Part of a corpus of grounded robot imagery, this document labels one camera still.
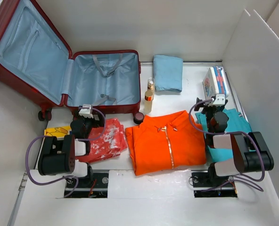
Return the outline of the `yellow cartoon cloth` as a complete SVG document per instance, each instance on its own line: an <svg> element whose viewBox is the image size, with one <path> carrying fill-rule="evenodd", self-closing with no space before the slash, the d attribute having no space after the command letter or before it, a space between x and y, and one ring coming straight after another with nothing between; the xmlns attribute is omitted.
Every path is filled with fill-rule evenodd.
<svg viewBox="0 0 279 226"><path fill-rule="evenodd" d="M70 126L46 128L44 130L44 135L51 136L51 137L64 137L65 135L69 135L70 131L71 131Z"/></svg>

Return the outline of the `white first aid box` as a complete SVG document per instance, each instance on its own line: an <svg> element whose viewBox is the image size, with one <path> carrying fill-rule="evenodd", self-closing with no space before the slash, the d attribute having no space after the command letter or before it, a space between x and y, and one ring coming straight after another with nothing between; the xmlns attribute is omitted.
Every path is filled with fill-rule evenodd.
<svg viewBox="0 0 279 226"><path fill-rule="evenodd" d="M210 67L203 79L203 88L206 99L211 99L217 95L224 95L226 99L230 94L230 90L224 68L220 66Z"/></svg>

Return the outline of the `light blue cloth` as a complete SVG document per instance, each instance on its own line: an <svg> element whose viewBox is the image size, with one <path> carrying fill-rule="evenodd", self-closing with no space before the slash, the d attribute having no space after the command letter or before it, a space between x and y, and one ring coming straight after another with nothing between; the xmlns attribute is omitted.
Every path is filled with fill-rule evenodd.
<svg viewBox="0 0 279 226"><path fill-rule="evenodd" d="M183 60L179 57L154 55L153 76L156 91L182 92Z"/></svg>

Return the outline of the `small gold cap bottle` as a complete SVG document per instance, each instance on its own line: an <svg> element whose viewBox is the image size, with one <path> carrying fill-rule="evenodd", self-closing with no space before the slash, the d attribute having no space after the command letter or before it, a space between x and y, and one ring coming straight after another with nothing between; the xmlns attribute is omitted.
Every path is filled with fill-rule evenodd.
<svg viewBox="0 0 279 226"><path fill-rule="evenodd" d="M147 89L151 90L152 92L155 91L155 80L154 78L148 79Z"/></svg>

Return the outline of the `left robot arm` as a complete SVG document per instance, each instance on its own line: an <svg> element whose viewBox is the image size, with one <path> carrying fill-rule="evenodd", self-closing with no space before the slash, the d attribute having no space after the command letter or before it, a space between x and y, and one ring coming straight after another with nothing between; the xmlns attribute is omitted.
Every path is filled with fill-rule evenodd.
<svg viewBox="0 0 279 226"><path fill-rule="evenodd" d="M49 182L35 182L40 186L51 185L61 180L75 186L90 186L94 176L90 164L80 162L77 157L90 154L91 142L100 138L106 130L105 115L91 106L80 107L75 111L68 133L59 137L48 132L42 137L42 146L37 169L41 176L61 178Z"/></svg>

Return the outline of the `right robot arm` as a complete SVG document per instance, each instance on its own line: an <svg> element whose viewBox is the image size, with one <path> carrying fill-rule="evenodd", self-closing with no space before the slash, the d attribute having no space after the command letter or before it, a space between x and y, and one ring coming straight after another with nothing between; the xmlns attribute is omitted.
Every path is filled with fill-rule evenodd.
<svg viewBox="0 0 279 226"><path fill-rule="evenodd" d="M229 117L223 112L227 103L215 106L215 97L207 100L197 98L191 111L202 109L206 116L206 130L198 129L205 136L205 145L215 148L217 144L227 144L233 157L229 160L213 162L208 167L206 179L211 185L218 185L227 178L228 182L239 180L252 185L263 181L265 172L274 168L273 156L260 132L226 132Z"/></svg>

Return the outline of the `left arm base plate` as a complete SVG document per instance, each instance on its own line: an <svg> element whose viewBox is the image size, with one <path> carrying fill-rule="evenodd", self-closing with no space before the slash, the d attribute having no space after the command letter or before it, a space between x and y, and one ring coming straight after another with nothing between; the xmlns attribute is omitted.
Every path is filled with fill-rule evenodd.
<svg viewBox="0 0 279 226"><path fill-rule="evenodd" d="M76 189L67 198L107 198L109 171L93 171L93 178L80 178Z"/></svg>

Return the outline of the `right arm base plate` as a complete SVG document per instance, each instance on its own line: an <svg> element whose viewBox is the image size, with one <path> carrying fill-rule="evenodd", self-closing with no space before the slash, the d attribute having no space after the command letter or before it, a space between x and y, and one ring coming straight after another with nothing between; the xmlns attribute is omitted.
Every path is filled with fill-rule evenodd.
<svg viewBox="0 0 279 226"><path fill-rule="evenodd" d="M206 171L193 171L189 184L194 189L195 198L237 198L236 186L228 182L228 177L210 178Z"/></svg>

